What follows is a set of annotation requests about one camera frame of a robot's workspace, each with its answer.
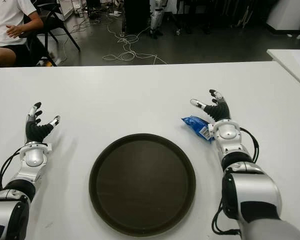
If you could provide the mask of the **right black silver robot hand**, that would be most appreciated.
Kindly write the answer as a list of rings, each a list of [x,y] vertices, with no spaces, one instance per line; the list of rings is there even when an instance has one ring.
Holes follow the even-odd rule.
[[[212,96],[212,102],[214,103],[214,105],[205,104],[197,99],[191,99],[190,103],[193,106],[203,110],[215,122],[218,122],[220,120],[230,120],[230,110],[223,95],[214,89],[210,89],[209,93]]]

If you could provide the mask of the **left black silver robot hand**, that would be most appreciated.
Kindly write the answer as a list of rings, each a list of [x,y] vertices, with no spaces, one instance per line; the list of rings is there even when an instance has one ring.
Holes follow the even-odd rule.
[[[41,105],[41,102],[35,103],[27,114],[25,122],[25,144],[30,142],[42,143],[43,140],[60,123],[61,117],[57,115],[49,123],[39,125],[41,119],[38,117],[43,113],[40,110]]]

